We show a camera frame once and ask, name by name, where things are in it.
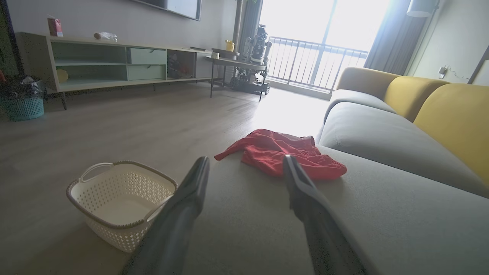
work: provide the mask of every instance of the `wooden floor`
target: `wooden floor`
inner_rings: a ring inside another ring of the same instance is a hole
[[[1,274],[116,274],[128,258],[97,237],[66,198],[92,164],[135,160],[180,182],[199,156],[213,156],[266,128],[316,137],[327,101],[271,89],[258,96],[173,84],[57,98],[45,115],[0,116]]]

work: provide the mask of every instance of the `television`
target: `television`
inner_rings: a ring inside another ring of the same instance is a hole
[[[202,0],[133,0],[187,18],[200,21]]]

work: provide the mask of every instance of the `white plastic basket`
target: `white plastic basket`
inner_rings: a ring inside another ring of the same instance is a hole
[[[84,179],[102,166],[110,168]],[[68,186],[67,196],[97,235],[122,251],[132,252],[177,188],[175,180],[157,170],[119,161],[88,168]]]

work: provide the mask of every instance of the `red cloth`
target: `red cloth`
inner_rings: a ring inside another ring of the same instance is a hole
[[[244,150],[242,162],[274,177],[283,175],[282,161],[286,154],[295,156],[312,180],[334,180],[346,173],[343,164],[319,152],[311,136],[294,137],[258,129],[235,142],[226,151],[215,155],[214,158],[222,160],[227,155],[241,150]]]

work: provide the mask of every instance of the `balcony railing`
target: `balcony railing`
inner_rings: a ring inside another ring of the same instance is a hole
[[[363,67],[367,51],[270,37],[268,76],[287,84],[333,91],[348,66]]]

